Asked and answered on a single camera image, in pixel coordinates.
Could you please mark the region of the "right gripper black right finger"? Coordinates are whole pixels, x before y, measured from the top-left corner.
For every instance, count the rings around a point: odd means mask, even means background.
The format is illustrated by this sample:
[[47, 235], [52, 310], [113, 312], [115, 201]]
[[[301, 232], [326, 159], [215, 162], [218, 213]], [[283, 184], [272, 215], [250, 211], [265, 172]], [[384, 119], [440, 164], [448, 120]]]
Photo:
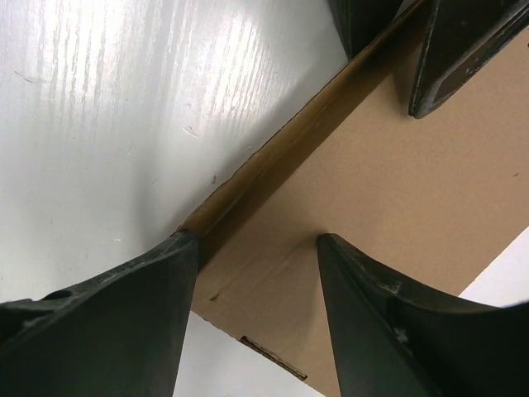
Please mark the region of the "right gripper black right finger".
[[441, 292], [334, 233], [317, 261], [342, 395], [527, 395], [527, 304]]

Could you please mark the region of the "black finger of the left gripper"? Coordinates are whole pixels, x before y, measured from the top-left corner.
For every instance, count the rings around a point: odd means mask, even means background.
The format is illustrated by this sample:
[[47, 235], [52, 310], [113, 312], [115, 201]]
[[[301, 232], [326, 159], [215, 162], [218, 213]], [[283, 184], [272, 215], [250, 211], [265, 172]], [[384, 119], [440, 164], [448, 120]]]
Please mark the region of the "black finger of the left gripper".
[[437, 110], [526, 27], [527, 0], [435, 1], [408, 114]]
[[353, 60], [383, 35], [413, 1], [329, 0], [333, 22], [348, 60]]

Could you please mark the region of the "cardboard box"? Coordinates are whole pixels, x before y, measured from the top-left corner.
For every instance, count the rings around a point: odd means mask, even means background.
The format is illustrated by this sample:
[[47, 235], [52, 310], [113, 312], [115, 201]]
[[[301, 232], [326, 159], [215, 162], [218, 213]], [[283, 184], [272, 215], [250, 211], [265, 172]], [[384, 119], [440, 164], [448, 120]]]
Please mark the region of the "cardboard box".
[[192, 310], [248, 337], [327, 396], [338, 380], [316, 239], [335, 233], [374, 259], [457, 294], [528, 225], [528, 32], [421, 120], [398, 99], [417, 58], [415, 27], [365, 72], [322, 92], [355, 92], [224, 214], [199, 211], [206, 265]]

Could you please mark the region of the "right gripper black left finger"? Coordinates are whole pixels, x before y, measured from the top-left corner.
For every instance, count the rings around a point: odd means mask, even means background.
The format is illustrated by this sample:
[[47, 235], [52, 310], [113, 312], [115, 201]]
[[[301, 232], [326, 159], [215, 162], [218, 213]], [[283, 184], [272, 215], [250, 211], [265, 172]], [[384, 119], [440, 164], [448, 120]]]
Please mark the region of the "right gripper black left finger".
[[155, 248], [39, 300], [1, 305], [4, 396], [171, 396], [200, 240]]

